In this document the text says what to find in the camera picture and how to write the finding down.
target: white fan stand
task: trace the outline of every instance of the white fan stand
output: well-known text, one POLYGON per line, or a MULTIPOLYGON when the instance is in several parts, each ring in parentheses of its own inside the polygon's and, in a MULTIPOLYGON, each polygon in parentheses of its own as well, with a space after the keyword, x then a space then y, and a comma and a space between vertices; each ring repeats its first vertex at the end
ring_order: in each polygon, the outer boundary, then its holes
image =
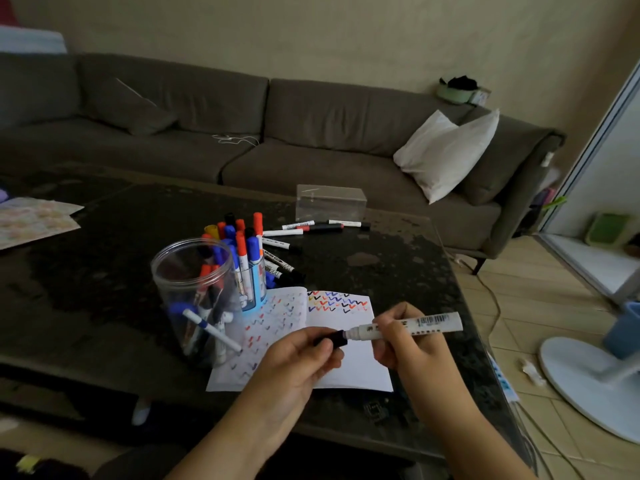
POLYGON ((578 411, 640 444, 640 351, 619 360, 580 340, 554 337, 538 355, 549 382, 578 411))

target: clear acrylic box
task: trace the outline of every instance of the clear acrylic box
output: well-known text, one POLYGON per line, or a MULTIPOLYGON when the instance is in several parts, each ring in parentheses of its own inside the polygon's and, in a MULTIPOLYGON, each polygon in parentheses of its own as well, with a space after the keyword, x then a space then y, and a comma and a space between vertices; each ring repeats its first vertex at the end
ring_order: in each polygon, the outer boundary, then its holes
POLYGON ((364 219, 367 197, 361 189, 301 185, 297 187, 296 221, 356 221, 364 219))

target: pen holder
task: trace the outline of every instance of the pen holder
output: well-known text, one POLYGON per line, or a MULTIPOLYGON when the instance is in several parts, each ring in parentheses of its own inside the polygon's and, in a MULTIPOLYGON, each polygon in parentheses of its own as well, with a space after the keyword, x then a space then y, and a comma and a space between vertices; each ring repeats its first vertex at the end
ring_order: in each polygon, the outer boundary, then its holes
POLYGON ((260 258, 260 261, 256 264, 249 264, 249 272, 251 275, 251 290, 252 299, 249 299, 247 293, 244 296, 240 295, 240 304, 242 307, 242 313, 249 314, 265 304, 267 301, 267 286, 264 273, 264 257, 260 258))
POLYGON ((202 367, 220 365, 235 352, 214 339, 182 314, 185 308, 212 324, 239 344, 243 343, 239 293, 229 247, 215 239, 187 239, 160 251, 151 261, 151 273, 164 309, 183 353, 202 367), (224 263, 203 275, 212 262, 212 248, 222 249, 224 263))

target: gray sofa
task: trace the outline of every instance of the gray sofa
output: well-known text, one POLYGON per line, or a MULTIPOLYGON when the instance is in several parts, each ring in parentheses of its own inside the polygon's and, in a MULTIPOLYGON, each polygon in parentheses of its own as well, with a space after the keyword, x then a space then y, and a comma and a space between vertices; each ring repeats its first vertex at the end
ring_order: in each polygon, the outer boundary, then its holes
POLYGON ((82 161, 287 195, 297 184, 359 187, 369 207, 430 217, 444 245, 482 260, 505 247, 547 172, 542 161, 564 142, 553 129, 501 116, 471 173, 429 205, 394 152, 437 109, 461 125, 484 108, 111 54, 0 54, 0 95, 4 167, 82 161), (83 117, 87 94, 108 76, 174 112, 176 124, 132 136, 83 117))

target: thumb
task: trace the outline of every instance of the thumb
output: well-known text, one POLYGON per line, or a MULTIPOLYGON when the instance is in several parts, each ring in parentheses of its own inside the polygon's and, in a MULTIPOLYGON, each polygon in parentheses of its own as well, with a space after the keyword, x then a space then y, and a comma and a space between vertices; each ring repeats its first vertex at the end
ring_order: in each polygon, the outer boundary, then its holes
POLYGON ((420 353, 420 348, 401 320, 382 314, 376 319, 376 323, 382 337, 393 346, 398 362, 410 360, 412 356, 420 353))
POLYGON ((333 343, 329 339, 323 339, 315 347, 307 347, 300 353, 296 364, 296 375, 306 381, 322 368, 332 352, 333 343))

